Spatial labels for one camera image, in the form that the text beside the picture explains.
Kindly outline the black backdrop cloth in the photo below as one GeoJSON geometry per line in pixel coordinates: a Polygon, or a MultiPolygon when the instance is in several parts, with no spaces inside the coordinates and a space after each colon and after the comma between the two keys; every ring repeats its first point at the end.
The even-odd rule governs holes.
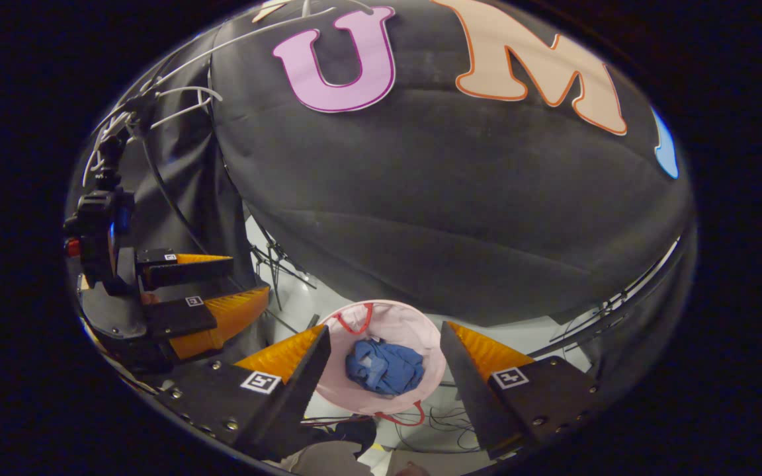
{"type": "MultiPolygon", "coordinates": [[[[576,350],[613,393],[646,377],[697,257],[693,181],[664,105],[614,52],[502,0],[323,0],[311,13],[334,5],[161,85],[223,97],[146,138],[206,250],[236,257],[240,286],[259,283],[254,217],[347,301],[502,331],[548,317],[561,333],[544,354],[576,350]]],[[[249,9],[164,72],[302,12],[236,18],[249,9]]],[[[124,246],[199,250],[140,141],[119,171],[136,203],[124,246]]]]}

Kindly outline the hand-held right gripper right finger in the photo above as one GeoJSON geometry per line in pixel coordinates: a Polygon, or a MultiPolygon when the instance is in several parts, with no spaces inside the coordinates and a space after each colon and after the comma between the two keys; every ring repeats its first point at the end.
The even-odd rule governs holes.
{"type": "Polygon", "coordinates": [[[553,445],[604,410],[599,382],[560,356],[535,360],[451,321],[442,325],[441,350],[492,459],[553,445]]]}

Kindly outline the pink laundry hamper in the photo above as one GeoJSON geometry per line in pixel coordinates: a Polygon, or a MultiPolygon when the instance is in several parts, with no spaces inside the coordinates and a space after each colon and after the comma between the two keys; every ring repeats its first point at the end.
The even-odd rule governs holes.
{"type": "Polygon", "coordinates": [[[328,403],[355,414],[383,418],[409,426],[398,414],[414,410],[417,426],[427,418],[424,403],[439,388],[446,371],[441,332],[422,311],[404,302],[358,301],[339,308],[320,321],[329,332],[330,355],[316,387],[328,403]],[[423,356],[425,376],[417,389],[399,397],[365,391],[345,375],[345,356],[358,340],[375,338],[411,348],[423,356]]]}

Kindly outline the black tripod stand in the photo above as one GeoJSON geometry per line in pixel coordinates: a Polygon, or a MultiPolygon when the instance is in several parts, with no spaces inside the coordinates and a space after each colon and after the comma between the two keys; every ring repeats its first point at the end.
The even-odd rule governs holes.
{"type": "Polygon", "coordinates": [[[288,255],[284,247],[273,238],[265,227],[260,225],[254,217],[246,220],[246,223],[254,225],[262,235],[263,244],[260,246],[252,243],[252,240],[249,239],[250,252],[257,273],[264,267],[269,269],[271,290],[273,295],[275,295],[279,311],[283,311],[283,301],[279,292],[282,275],[295,278],[302,284],[308,284],[311,289],[317,289],[317,286],[314,284],[315,278],[288,255]]]}

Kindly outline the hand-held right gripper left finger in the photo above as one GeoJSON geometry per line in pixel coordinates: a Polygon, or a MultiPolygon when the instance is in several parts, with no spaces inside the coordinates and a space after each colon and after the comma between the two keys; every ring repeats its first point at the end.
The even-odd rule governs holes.
{"type": "Polygon", "coordinates": [[[302,449],[304,413],[325,370],[329,328],[318,325],[273,344],[245,362],[206,362],[173,374],[158,407],[233,453],[279,460],[302,449]]]}

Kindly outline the blue corduroy shirt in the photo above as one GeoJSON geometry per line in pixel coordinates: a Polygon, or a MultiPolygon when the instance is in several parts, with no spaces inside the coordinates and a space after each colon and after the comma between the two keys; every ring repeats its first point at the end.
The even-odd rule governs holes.
{"type": "Polygon", "coordinates": [[[417,389],[425,376],[423,356],[386,340],[358,340],[345,356],[345,375],[365,391],[399,397],[417,389]]]}

